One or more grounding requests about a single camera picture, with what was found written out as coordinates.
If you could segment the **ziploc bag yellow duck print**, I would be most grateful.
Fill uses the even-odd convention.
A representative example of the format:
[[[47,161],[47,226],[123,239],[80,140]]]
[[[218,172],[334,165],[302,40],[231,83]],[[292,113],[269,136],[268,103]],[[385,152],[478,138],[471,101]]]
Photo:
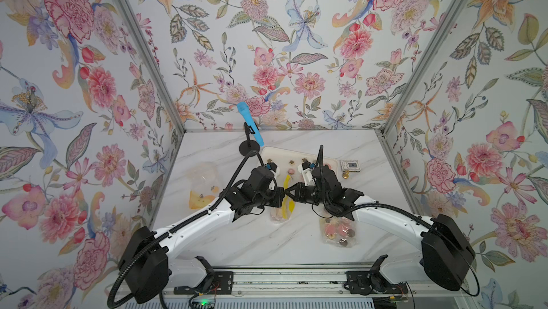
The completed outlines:
[[[217,167],[213,163],[199,163],[188,172],[191,190],[188,206],[191,210],[203,209],[213,203],[220,193]]]

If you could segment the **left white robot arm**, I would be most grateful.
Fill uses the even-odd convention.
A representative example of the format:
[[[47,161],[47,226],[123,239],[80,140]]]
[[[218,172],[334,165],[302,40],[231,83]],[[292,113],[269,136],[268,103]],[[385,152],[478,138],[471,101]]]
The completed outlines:
[[[216,202],[177,223],[152,231],[140,228],[131,239],[118,264],[119,275],[107,298],[108,308],[118,308],[130,300],[145,303],[168,286],[204,289],[211,283],[213,269],[202,257],[177,266],[185,248],[253,210],[279,208],[284,189],[276,183],[275,163],[258,166],[248,179],[232,182]]]

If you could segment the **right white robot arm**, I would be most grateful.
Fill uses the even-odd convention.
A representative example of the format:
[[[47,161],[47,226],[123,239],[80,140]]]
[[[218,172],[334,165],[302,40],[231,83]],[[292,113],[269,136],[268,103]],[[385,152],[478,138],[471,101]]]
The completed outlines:
[[[307,168],[301,173],[303,181],[285,190],[285,195],[296,203],[322,205],[332,217],[375,226],[418,249],[418,257],[384,260],[379,272],[386,280],[404,283],[414,276],[426,276],[445,290],[463,289],[467,275],[474,271],[475,252],[451,217],[418,216],[381,203],[359,190],[343,187],[327,166]]]

